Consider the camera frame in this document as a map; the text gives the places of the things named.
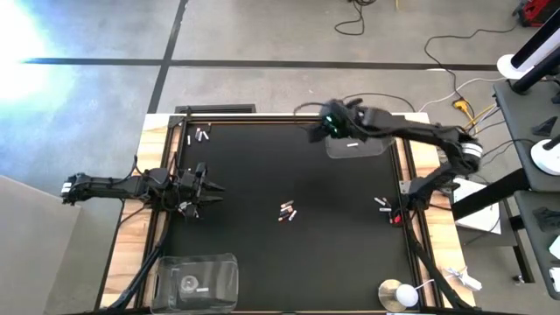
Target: clear plastic bin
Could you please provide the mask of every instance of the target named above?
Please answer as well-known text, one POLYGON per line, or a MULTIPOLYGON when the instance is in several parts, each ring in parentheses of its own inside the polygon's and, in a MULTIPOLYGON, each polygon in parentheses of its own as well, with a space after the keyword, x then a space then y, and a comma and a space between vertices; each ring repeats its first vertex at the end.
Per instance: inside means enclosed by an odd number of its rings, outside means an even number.
POLYGON ((154 314, 228 313, 237 304, 238 269, 233 254, 162 257, 155 281, 154 314))

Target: white ball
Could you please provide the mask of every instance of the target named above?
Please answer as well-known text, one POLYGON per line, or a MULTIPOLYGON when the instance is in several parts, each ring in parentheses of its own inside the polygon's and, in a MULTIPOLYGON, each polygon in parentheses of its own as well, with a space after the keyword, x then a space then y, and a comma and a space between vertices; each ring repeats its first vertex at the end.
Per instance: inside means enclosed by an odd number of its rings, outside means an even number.
POLYGON ((418 292, 410 284, 401 284, 396 288, 395 298, 400 304, 412 307, 418 303, 418 292))

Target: gray floor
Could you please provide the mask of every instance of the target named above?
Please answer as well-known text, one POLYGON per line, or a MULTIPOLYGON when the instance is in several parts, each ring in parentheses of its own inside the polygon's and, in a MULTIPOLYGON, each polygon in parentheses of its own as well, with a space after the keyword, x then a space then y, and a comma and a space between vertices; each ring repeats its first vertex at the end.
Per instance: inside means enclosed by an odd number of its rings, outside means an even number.
MULTIPOLYGON (((18 16, 26 17, 20 18, 21 23, 28 27, 25 35, 35 40, 35 48, 28 52, 14 38, 7 45, 14 53, 161 59, 179 0, 22 3, 18 16)), ((366 34, 345 37, 333 30, 336 23, 355 17, 352 6, 343 0, 190 0, 173 58, 427 63, 431 61, 423 48, 430 36, 468 35, 477 28, 506 30, 515 23, 510 13, 516 4, 515 0, 401 0, 401 10, 396 12, 394 2, 380 0, 364 9, 366 34)), ((444 39, 432 42, 430 51, 445 63, 493 64, 502 54, 514 53, 534 31, 517 28, 471 40, 444 39)), ((9 76, 0 73, 0 174, 58 194, 65 177, 75 172, 118 176, 129 169, 158 66, 26 65, 10 70, 9 76)), ((458 72, 458 82, 477 77, 500 76, 458 72)), ((157 112, 170 113, 179 105, 226 103, 254 103, 259 112, 289 112, 302 102, 359 92, 400 95, 419 109, 451 91, 449 74, 439 71, 172 67, 157 112)), ((462 94, 476 112, 494 102, 492 83, 473 83, 462 94)), ((391 111, 407 111, 399 101, 365 100, 391 111)), ((466 123, 449 102, 431 105, 427 111, 433 122, 466 123)), ((486 123, 500 120, 498 114, 486 123)), ((480 139, 489 149, 507 140, 508 133, 501 125, 485 131, 480 139)), ((518 165, 512 149, 481 174, 496 180, 518 165)), ((47 313, 80 312, 94 306, 119 206, 99 200, 84 204, 47 313)), ((510 281, 519 272, 510 248, 464 251, 470 273, 484 285, 476 294, 479 306, 503 312, 557 313, 557 302, 548 298, 541 283, 518 287, 510 281)))

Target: black tabletop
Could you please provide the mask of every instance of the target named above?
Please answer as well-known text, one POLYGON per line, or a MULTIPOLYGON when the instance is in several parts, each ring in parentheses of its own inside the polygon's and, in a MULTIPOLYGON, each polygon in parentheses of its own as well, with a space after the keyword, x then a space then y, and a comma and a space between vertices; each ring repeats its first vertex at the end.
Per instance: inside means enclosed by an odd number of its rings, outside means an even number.
POLYGON ((559 264, 553 263, 557 258, 549 252, 550 245, 558 237, 560 231, 556 233, 543 232, 534 215, 534 210, 539 207, 547 207, 551 211, 560 212, 560 195, 544 192, 516 192, 514 196, 515 201, 519 205, 519 211, 523 218, 529 241, 535 252, 535 258, 542 273, 546 289, 552 298, 560 300, 560 293, 554 290, 549 274, 550 268, 560 267, 559 264))
MULTIPOLYGON (((534 142, 547 139, 544 136, 534 136, 531 128, 552 116, 560 116, 560 105, 550 101, 560 92, 560 87, 556 83, 539 82, 525 95, 515 93, 507 82, 496 83, 493 88, 512 139, 529 139, 534 142)), ((552 130, 551 137, 558 134, 560 134, 560 123, 557 123, 552 130)), ((527 141, 516 141, 514 146, 531 189, 537 192, 559 193, 560 177, 551 176, 535 166, 530 156, 532 144, 527 141)))
POLYGON ((293 124, 213 124, 209 136, 185 147, 180 166, 207 162, 208 178, 227 189, 224 201, 200 224, 175 216, 165 254, 233 253, 236 310, 382 310, 382 281, 412 282, 403 230, 374 202, 397 196, 389 151, 332 159, 293 124), (280 223, 288 200, 297 215, 280 223))

